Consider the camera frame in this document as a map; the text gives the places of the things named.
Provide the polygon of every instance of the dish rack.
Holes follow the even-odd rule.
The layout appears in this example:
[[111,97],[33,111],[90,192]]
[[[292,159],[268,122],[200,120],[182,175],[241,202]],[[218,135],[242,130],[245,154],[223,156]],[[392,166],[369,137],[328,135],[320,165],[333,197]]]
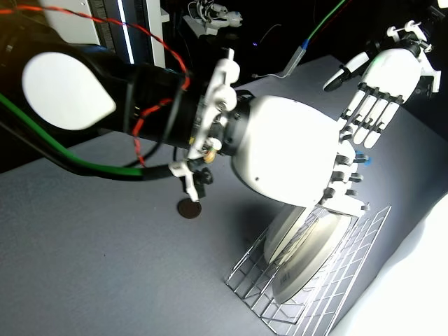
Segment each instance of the dish rack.
[[[280,269],[279,260],[291,255],[289,244],[267,265],[263,242],[267,229],[232,268],[225,283],[276,335],[326,336],[331,331],[350,290],[391,210],[388,206],[373,218],[354,218],[335,251],[314,277],[292,299],[277,304],[271,284]],[[315,208],[296,236],[304,233],[326,212]]]

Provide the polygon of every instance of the metal wire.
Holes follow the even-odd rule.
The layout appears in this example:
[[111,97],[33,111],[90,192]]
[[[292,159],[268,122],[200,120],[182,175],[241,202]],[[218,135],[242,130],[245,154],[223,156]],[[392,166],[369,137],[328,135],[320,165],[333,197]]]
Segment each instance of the metal wire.
[[[372,220],[352,220],[335,252],[313,279],[283,304],[275,302],[271,285],[281,267],[279,260],[290,252],[288,247],[292,244],[266,265],[262,243],[267,229],[232,268],[225,283],[276,335],[328,335],[390,210],[391,206],[382,209]],[[314,222],[325,212],[315,209],[306,223]]]

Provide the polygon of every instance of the gray table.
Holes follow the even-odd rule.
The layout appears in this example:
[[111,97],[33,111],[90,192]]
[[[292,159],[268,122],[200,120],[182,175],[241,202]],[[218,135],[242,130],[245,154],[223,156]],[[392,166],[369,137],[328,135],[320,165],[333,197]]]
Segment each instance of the gray table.
[[[356,87],[321,92],[337,65],[325,57],[286,80],[266,78],[244,88],[301,100],[336,118]],[[363,171],[360,197],[374,208],[392,203],[394,211],[348,307],[412,229],[410,216],[426,209],[416,195],[447,168],[447,144],[411,115],[400,112],[390,129]],[[134,159],[131,138],[118,133],[73,151],[111,165]],[[170,159],[164,146],[153,162]],[[2,174],[1,334],[271,335],[223,278],[280,203],[244,187],[226,157],[212,171],[215,182],[196,220],[177,214],[185,195],[175,178],[107,181],[72,175],[46,160]]]

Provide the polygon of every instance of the plate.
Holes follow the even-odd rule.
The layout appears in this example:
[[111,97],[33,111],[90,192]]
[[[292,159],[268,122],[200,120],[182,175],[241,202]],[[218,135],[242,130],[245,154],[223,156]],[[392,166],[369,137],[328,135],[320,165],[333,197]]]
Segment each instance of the plate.
[[264,254],[268,264],[272,263],[294,238],[312,209],[313,207],[303,208],[289,204],[283,206],[267,230]]
[[285,303],[296,295],[323,266],[349,228],[351,217],[327,213],[308,229],[294,254],[272,282],[275,301]]

